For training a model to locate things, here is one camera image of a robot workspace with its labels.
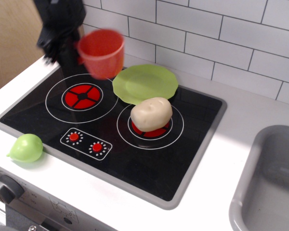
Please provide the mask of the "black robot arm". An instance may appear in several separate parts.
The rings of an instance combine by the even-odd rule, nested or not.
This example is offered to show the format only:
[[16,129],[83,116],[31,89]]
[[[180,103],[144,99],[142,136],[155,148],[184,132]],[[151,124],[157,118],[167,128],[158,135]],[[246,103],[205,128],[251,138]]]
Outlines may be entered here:
[[66,76],[79,71],[76,43],[86,16],[81,0],[35,0],[42,20],[37,46],[46,64],[58,63]]

